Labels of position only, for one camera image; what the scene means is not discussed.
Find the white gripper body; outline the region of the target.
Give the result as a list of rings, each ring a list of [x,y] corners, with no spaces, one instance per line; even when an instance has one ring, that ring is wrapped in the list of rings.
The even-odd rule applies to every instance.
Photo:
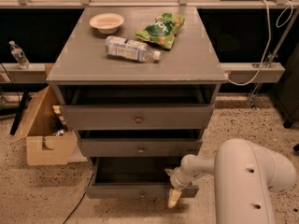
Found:
[[[186,189],[196,177],[196,174],[185,173],[180,167],[170,171],[170,183],[174,189]]]

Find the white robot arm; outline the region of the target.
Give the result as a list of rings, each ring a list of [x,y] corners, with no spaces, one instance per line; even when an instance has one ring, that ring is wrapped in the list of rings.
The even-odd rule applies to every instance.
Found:
[[[170,208],[193,180],[213,175],[217,224],[276,224],[270,194],[290,190],[297,180],[288,158],[244,139],[225,141],[212,159],[186,155],[179,167],[165,172]]]

